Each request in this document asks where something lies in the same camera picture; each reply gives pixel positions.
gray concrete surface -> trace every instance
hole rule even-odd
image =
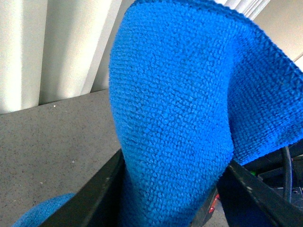
[[[107,90],[0,115],[0,227],[77,192],[119,149]],[[216,212],[206,227],[227,227]]]

white wall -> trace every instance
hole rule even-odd
[[[303,70],[303,0],[271,0],[254,22]]]

red light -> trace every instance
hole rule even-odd
[[[212,212],[214,211],[214,207],[215,207],[217,201],[219,200],[219,198],[220,198],[220,195],[217,194],[216,197],[214,198],[214,201],[213,201],[213,203],[212,203],[212,205],[211,205],[209,211],[208,211],[209,214],[212,213]]]

curtain fold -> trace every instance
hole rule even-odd
[[[108,88],[111,46],[134,0],[0,0],[0,114]],[[250,19],[269,0],[216,0]]]

blue microfiber towel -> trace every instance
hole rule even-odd
[[[26,212],[12,227],[37,227],[74,196],[73,193],[46,200]]]
[[[233,157],[243,165],[303,138],[301,71],[210,0],[137,0],[109,92],[126,163],[120,226],[187,227]]]

